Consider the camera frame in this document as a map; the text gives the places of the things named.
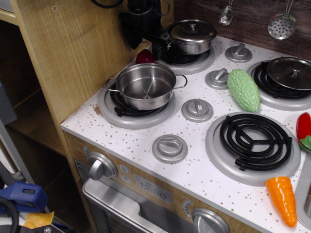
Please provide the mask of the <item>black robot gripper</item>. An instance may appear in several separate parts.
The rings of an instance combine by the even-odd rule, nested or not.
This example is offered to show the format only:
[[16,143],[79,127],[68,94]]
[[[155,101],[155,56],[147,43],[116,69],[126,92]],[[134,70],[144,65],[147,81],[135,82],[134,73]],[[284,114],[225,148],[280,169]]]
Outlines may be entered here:
[[162,13],[159,0],[129,0],[127,12],[119,14],[123,34],[132,49],[136,49],[143,39],[152,42],[152,54],[155,61],[160,60],[170,44],[170,36],[162,26],[161,19],[170,13]]

